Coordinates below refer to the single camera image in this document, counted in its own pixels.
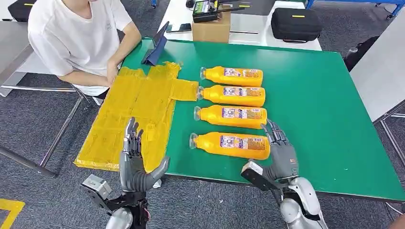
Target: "cardboard box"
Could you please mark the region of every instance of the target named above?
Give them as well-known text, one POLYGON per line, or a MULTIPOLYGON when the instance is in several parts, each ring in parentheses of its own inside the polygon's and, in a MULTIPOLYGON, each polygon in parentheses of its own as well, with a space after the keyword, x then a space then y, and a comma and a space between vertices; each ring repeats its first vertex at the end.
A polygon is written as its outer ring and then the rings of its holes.
POLYGON ((228 43, 231 30, 231 12, 222 12, 218 21, 192 23, 192 40, 228 43))

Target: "orange juice bottle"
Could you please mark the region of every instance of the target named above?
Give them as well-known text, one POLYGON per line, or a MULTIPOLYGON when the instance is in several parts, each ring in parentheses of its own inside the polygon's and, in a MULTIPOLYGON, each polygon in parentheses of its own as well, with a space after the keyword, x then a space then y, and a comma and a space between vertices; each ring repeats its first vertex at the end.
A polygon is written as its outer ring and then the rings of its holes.
POLYGON ((204 120, 214 125, 228 125, 252 129, 261 129, 266 125, 267 110, 258 107, 220 106, 194 108, 194 120, 204 120))
POLYGON ((224 83, 238 86, 260 87, 263 81, 263 71, 245 68, 214 68, 200 69, 201 79, 209 79, 215 83, 224 83))
POLYGON ((265 103, 266 92, 261 87, 215 85, 210 88, 199 87, 197 98, 208 99, 219 104, 261 107, 265 103))
POLYGON ((211 154, 265 160, 270 155, 267 137, 258 135, 210 132, 190 135, 190 148, 200 148, 211 154))

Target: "black carrying case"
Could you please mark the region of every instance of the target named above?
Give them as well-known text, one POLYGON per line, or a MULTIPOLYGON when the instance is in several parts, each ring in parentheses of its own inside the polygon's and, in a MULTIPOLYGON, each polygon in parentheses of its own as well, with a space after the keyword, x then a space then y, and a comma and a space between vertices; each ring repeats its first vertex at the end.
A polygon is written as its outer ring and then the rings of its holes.
POLYGON ((36 0, 17 0, 9 6, 9 12, 16 21, 28 22, 28 16, 35 2, 36 0))
POLYGON ((313 10, 276 8, 271 18, 276 39, 285 42, 308 42, 320 36, 322 25, 313 10))

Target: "green table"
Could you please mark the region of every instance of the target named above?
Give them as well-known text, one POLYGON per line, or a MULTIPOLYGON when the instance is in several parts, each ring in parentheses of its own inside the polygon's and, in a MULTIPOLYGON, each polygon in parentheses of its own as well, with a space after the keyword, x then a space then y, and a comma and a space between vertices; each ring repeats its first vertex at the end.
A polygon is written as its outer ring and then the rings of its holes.
MULTIPOLYGON (((142 43, 123 66, 141 65, 151 40, 142 43)), ((405 201, 394 168, 377 136, 341 56, 336 52, 282 49, 209 42, 168 41, 159 62, 183 63, 179 79, 201 81, 202 66, 258 68, 264 72, 264 108, 295 146, 299 174, 318 192, 405 201)), ((248 183, 240 176, 246 159, 189 149, 190 133, 218 131, 264 135, 262 130, 194 121, 194 106, 207 100, 176 102, 166 155, 167 174, 214 182, 248 183)), ((271 164, 271 159, 261 161, 271 164)))

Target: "yellow folded plastic sheet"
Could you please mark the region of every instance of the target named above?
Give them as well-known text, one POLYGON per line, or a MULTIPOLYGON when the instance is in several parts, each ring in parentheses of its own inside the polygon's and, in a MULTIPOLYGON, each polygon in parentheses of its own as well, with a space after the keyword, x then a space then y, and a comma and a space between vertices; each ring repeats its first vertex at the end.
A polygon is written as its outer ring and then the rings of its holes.
POLYGON ((196 101, 198 91, 197 81, 174 80, 171 98, 181 101, 196 101))
POLYGON ((178 80, 180 66, 166 62, 141 69, 122 68, 101 106, 74 163, 78 167, 118 170, 124 127, 135 117, 144 129, 142 155, 147 172, 164 157, 175 100, 196 101, 198 82, 178 80))

